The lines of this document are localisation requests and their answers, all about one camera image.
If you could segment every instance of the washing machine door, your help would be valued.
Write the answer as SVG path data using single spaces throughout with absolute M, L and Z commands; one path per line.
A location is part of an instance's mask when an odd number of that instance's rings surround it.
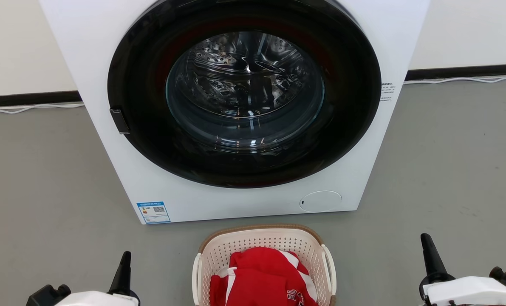
M 376 55 L 323 0 L 166 0 L 129 29 L 110 111 L 153 163 L 222 187 L 284 184 L 328 167 L 373 120 Z

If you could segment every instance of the basket rim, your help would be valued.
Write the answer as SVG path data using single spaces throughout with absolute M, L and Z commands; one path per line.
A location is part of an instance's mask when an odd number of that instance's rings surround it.
M 306 227 L 305 225 L 296 224 L 296 223 L 276 223 L 276 224 L 257 224 L 257 225 L 246 225 L 243 227 L 235 227 L 235 228 L 228 228 L 228 229 L 222 229 L 219 231 L 214 232 L 213 234 L 210 234 L 202 244 L 200 244 L 200 248 L 198 250 L 198 253 L 202 254 L 204 252 L 204 249 L 208 245 L 208 243 L 213 240 L 213 238 L 224 235 L 224 234 L 230 234 L 232 232 L 237 231 L 246 231 L 246 230 L 256 230 L 256 229 L 297 229 L 302 230 L 307 233 L 309 233 L 319 244 L 325 244 L 323 240 L 321 239 L 321 236 L 317 234 L 314 230 L 312 230 L 309 227 Z

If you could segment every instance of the laundry basket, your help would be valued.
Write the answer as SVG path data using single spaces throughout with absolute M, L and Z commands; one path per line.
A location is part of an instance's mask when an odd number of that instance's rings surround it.
M 253 225 L 211 234 L 200 246 L 192 268 L 192 298 L 209 306 L 212 275 L 228 266 L 230 255 L 254 247 L 292 251 L 308 269 L 319 306 L 336 305 L 336 269 L 328 248 L 310 228 L 298 224 Z

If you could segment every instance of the gray floor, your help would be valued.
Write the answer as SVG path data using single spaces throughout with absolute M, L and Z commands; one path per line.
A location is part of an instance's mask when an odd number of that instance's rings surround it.
M 43 285 L 107 290 L 132 251 L 145 306 L 192 305 L 200 242 L 294 222 L 332 250 L 338 305 L 416 306 L 430 233 L 455 277 L 506 269 L 506 81 L 406 85 L 358 211 L 141 225 L 86 110 L 0 114 L 0 305 Z

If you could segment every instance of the white washing machine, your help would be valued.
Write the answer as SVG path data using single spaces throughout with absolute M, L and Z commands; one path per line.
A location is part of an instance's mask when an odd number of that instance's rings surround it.
M 356 210 L 429 4 L 40 2 L 143 224 Z

